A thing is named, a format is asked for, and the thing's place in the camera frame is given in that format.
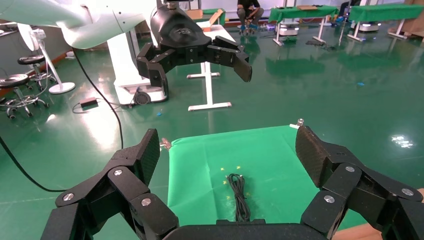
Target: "white robotic arm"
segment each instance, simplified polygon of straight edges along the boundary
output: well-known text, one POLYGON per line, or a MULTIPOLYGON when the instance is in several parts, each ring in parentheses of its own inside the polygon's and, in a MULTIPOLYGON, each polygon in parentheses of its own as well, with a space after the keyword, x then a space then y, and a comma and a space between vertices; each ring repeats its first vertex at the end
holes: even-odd
POLYGON ((87 49, 150 17, 156 0, 0 0, 0 19, 62 29, 66 42, 87 49))

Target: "white fan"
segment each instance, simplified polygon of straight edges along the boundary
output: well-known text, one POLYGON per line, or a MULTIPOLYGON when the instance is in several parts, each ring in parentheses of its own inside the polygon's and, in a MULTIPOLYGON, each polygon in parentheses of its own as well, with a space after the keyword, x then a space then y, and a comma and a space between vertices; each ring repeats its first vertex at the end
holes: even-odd
POLYGON ((57 80, 57 84, 50 87, 48 89, 48 92, 51 94, 63 94, 74 89, 75 83, 61 81, 58 76, 58 73, 56 72, 55 67, 53 66, 52 61, 50 60, 50 57, 47 55, 47 51, 44 48, 43 42, 41 41, 42 39, 46 38, 46 34, 44 33, 44 31, 40 29, 33 30, 31 26, 21 23, 17 24, 17 28, 19 29, 19 33, 22 36, 22 39, 25 42, 26 46, 29 48, 29 50, 41 50, 42 54, 44 55, 45 61, 47 62, 48 66, 53 72, 54 77, 57 80))

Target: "robotic arm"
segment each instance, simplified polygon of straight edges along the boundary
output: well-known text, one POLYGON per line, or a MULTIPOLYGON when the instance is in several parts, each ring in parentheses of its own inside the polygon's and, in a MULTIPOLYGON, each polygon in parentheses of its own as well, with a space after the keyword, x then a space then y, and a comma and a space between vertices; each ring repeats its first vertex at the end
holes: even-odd
POLYGON ((66 42, 78 49, 97 46, 146 21, 158 43, 146 44, 137 57, 139 74, 162 87, 165 73, 179 65, 211 62, 228 67, 245 81, 252 78, 242 46, 222 37, 213 42, 177 7, 179 0, 2 0, 0 19, 61 28, 66 42))

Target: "white table frame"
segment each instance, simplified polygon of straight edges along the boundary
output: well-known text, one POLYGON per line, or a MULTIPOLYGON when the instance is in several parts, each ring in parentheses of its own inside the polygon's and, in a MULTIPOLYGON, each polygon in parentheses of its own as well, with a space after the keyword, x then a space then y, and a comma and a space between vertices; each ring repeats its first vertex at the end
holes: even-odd
POLYGON ((193 79, 193 78, 205 79, 206 104, 189 106, 188 111, 231 107, 232 106, 231 102, 214 103, 214 98, 212 93, 212 77, 219 77, 221 74, 219 72, 211 72, 211 63, 207 61, 200 63, 200 68, 201 68, 200 74, 189 74, 187 75, 187 79, 193 79))
MULTIPOLYGON (((211 31, 205 32, 204 34, 212 39, 214 39, 216 36, 221 36, 228 40, 234 41, 234 39, 222 25, 212 25, 211 31)), ((188 111, 231 107, 231 102, 214 103, 212 93, 212 77, 219 77, 221 74, 219 72, 211 72, 211 63, 207 61, 200 63, 200 69, 200 73, 189 74, 187 75, 187 79, 204 78, 204 85, 206 88, 206 104, 189 106, 188 111)))
MULTIPOLYGON (((402 30, 402 27, 403 27, 404 23, 405 23, 405 19, 402 19, 402 20, 400 21, 399 26, 397 27, 396 33, 388 32, 388 34, 389 34, 389 35, 391 35, 391 36, 397 37, 397 38, 407 39, 407 38, 408 38, 407 36, 400 35, 400 33, 401 33, 401 30, 402 30)), ((354 35, 348 34, 347 36, 348 36, 349 38, 351 38, 351 39, 354 39, 354 40, 357 40, 357 41, 359 41, 359 42, 362 42, 363 40, 362 40, 361 38, 357 37, 357 36, 358 36, 358 31, 359 31, 359 27, 360 27, 360 26, 361 26, 361 22, 360 22, 360 21, 358 21, 358 22, 356 23, 356 26, 355 26, 355 33, 354 33, 354 35)))
POLYGON ((358 21, 357 23, 356 23, 356 26, 355 26, 355 33, 352 35, 352 34, 348 34, 347 36, 349 37, 349 38, 351 38, 351 39, 355 39, 356 41, 359 41, 359 42, 362 42, 363 40, 361 39, 361 38, 359 38, 358 37, 358 32, 359 32, 359 27, 361 26, 361 22, 360 21, 358 21))
MULTIPOLYGON (((325 26, 325 23, 326 23, 326 19, 327 18, 328 18, 328 15, 326 15, 326 16, 324 16, 322 18, 321 24, 319 24, 319 33, 318 33, 318 36, 313 36, 312 37, 313 39, 315 39, 317 41, 320 41, 321 43, 326 43, 326 41, 324 41, 321 38, 321 36, 323 35, 323 28, 325 26)), ((277 29, 276 29, 277 34, 276 34, 275 38, 273 39, 273 41, 281 47, 283 45, 283 43, 279 41, 279 39, 280 39, 280 26, 281 26, 281 22, 279 22, 278 25, 277 25, 277 29)))
POLYGON ((395 36, 395 37, 398 37, 398 38, 401 38, 401 39, 407 39, 408 38, 407 36, 400 35, 402 27, 404 26, 404 23, 405 23, 405 19, 402 19, 399 23, 399 26, 397 27, 396 33, 389 32, 388 34, 395 36))

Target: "cardboard box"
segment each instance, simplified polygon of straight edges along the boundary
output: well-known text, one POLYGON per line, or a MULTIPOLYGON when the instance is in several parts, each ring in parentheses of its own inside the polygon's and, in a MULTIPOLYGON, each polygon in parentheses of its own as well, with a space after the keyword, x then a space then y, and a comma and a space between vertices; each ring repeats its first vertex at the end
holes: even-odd
POLYGON ((209 19, 209 21, 198 22, 197 25, 199 25, 201 27, 203 32, 210 32, 212 24, 214 24, 215 21, 218 20, 218 18, 221 16, 221 14, 223 14, 223 11, 221 9, 218 9, 218 11, 216 11, 212 15, 212 17, 209 19))
MULTIPOLYGON (((405 4, 424 5, 424 0, 405 0, 405 4)), ((402 26, 402 32, 423 32, 424 31, 424 11, 415 19, 406 19, 402 26)))
POLYGON ((185 13, 193 20, 202 19, 203 17, 202 9, 187 10, 185 13))
POLYGON ((300 10, 316 10, 317 9, 316 6, 311 6, 311 5, 299 5, 297 6, 297 8, 300 10))

